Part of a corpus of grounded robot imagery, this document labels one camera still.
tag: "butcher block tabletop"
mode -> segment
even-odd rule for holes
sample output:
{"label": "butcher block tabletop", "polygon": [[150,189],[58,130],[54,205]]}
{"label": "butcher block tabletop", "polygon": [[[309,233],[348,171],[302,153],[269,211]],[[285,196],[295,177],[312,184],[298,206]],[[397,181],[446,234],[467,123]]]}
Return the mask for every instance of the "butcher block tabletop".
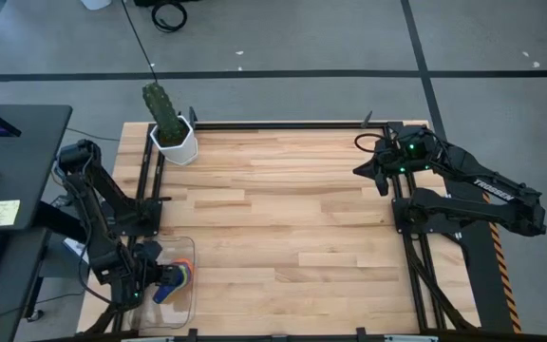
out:
{"label": "butcher block tabletop", "polygon": [[[123,127],[113,178],[130,197],[136,195],[148,125]],[[195,242],[195,316],[181,329],[141,334],[186,335],[191,328],[199,335],[355,334],[357,327],[372,334],[418,333],[405,248],[391,210],[393,191],[381,197],[372,180],[351,172],[371,157],[353,144],[367,131],[381,133],[197,130],[198,158],[189,166],[164,164],[160,195],[172,200],[163,205],[157,237],[164,248],[177,237]],[[152,152],[146,196],[156,169],[157,149]],[[444,193],[443,179],[431,172],[415,179],[419,187]],[[428,238],[440,287],[478,326],[462,249],[439,235]],[[88,284],[109,295],[94,276]],[[423,282],[422,291],[434,328]],[[86,294],[78,331],[104,308]]]}

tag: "table leg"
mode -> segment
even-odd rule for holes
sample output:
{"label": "table leg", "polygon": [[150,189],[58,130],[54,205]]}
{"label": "table leg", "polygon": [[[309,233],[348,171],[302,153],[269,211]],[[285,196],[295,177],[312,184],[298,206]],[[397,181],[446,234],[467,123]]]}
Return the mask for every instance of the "table leg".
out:
{"label": "table leg", "polygon": [[44,279],[41,276],[38,276],[37,279],[35,279],[35,284],[33,285],[33,289],[30,292],[30,296],[28,298],[28,304],[27,304],[27,307],[25,308],[25,313],[23,315],[23,317],[27,319],[27,322],[34,322],[44,316],[43,311],[35,310],[35,304],[37,303],[37,296],[39,295],[39,292],[42,289],[43,282],[44,282]]}

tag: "green cactus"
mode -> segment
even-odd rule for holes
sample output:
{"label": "green cactus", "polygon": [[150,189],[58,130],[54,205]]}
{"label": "green cactus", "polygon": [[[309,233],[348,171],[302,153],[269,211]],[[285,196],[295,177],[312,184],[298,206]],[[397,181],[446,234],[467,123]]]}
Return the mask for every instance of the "green cactus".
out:
{"label": "green cactus", "polygon": [[142,98],[158,124],[160,145],[168,147],[182,144],[189,133],[189,128],[177,116],[177,111],[163,87],[157,83],[144,86]]}

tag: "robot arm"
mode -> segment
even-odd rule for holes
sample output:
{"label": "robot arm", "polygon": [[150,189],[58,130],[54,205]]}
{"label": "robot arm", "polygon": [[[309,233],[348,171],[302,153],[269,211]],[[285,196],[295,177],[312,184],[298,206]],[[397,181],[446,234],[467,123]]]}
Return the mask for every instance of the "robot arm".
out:
{"label": "robot arm", "polygon": [[[368,135],[358,136],[356,145],[359,146],[360,138]],[[478,186],[506,202],[496,205],[450,199],[417,188],[406,207],[406,218],[410,222],[421,224],[429,216],[443,213],[463,224],[477,219],[495,222],[527,237],[546,232],[545,210],[539,204],[541,193],[480,165],[470,153],[438,138],[424,126],[405,126],[395,138],[377,141],[375,149],[369,152],[374,152],[372,159],[355,168],[353,173],[374,180],[382,196],[388,192],[387,178],[431,169],[445,179]]]}
{"label": "robot arm", "polygon": [[124,226],[159,225],[160,199],[128,198],[103,169],[101,150],[91,141],[81,140],[62,148],[55,170],[85,229],[82,242],[89,267],[100,284],[111,285],[111,299],[103,299],[109,304],[107,310],[87,331],[101,333],[114,314],[139,307],[150,284],[171,285],[167,279],[174,279],[179,268],[155,261],[161,251],[157,242],[149,242],[151,250],[146,243],[129,250],[111,230],[96,192],[112,207],[116,222]]}

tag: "transparent bin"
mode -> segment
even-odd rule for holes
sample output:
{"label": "transparent bin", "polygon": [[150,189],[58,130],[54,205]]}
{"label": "transparent bin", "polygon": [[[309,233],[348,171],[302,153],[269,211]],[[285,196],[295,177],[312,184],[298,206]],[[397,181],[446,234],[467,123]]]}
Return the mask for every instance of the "transparent bin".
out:
{"label": "transparent bin", "polygon": [[194,265],[193,279],[184,288],[170,294],[161,304],[153,301],[153,294],[158,287],[155,284],[150,285],[145,291],[142,305],[124,315],[125,323],[131,329],[179,329],[184,327],[195,314],[198,263],[194,241],[189,237],[158,237],[156,241],[161,245],[158,263],[167,265],[175,259],[187,258]]}

